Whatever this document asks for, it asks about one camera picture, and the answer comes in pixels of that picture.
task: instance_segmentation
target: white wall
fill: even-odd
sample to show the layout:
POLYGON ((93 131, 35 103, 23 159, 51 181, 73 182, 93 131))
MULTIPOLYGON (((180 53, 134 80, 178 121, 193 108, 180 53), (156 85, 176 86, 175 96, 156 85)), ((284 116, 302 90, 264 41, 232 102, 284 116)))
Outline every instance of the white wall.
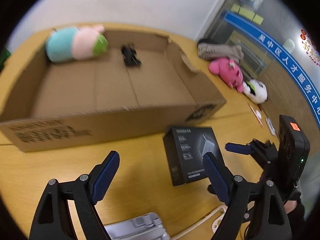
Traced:
POLYGON ((39 0, 8 40, 13 52, 35 31, 76 22, 144 25, 197 39, 221 0, 39 0))

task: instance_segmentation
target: stuffed toy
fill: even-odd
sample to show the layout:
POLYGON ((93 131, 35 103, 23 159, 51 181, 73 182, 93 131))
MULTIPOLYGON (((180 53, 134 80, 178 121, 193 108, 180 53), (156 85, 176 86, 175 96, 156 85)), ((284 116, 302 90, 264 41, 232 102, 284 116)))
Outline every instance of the stuffed toy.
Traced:
POLYGON ((45 48, 52 62, 89 59, 103 54, 108 42, 102 35, 103 25, 68 27, 53 31, 45 48))
POLYGON ((256 104, 262 104, 267 101, 268 94, 266 86, 258 80, 251 79, 243 82, 244 94, 256 104))
POLYGON ((232 59, 221 57, 209 64, 209 71, 220 78, 230 88, 236 88, 239 93, 243 93, 243 77, 239 66, 232 59))

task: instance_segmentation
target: open cardboard box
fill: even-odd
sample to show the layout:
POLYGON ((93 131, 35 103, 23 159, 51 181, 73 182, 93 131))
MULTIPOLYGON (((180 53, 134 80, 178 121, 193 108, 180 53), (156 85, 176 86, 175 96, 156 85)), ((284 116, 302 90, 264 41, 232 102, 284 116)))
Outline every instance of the open cardboard box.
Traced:
POLYGON ((0 116, 22 151, 47 150, 163 132, 207 119, 226 100, 168 37, 106 31, 109 49, 86 61, 51 63, 35 49, 0 116), (134 44, 140 67, 125 67, 134 44))

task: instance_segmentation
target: orange label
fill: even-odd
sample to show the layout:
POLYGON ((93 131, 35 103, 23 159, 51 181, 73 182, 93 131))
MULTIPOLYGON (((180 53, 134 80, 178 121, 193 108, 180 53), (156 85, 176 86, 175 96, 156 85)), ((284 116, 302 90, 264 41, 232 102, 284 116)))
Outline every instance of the orange label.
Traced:
POLYGON ((297 125, 296 123, 291 122, 290 124, 291 124, 291 126, 292 126, 292 128, 293 128, 294 130, 300 131, 300 129, 299 129, 299 127, 298 127, 298 125, 297 125))

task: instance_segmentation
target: yellow sticky note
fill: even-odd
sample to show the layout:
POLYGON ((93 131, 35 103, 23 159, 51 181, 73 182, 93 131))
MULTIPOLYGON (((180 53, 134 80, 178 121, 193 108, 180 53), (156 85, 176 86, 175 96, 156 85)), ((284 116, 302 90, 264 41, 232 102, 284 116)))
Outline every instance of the yellow sticky note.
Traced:
POLYGON ((241 6, 239 10, 239 14, 252 21, 255 13, 241 6))
POLYGON ((256 14, 252 21, 255 22, 256 24, 261 25, 261 23, 263 21, 263 17, 261 17, 260 15, 256 14))
POLYGON ((236 13, 238 13, 239 9, 240 9, 240 5, 237 5, 237 4, 234 3, 234 4, 232 5, 230 11, 231 11, 231 12, 236 12, 236 13))

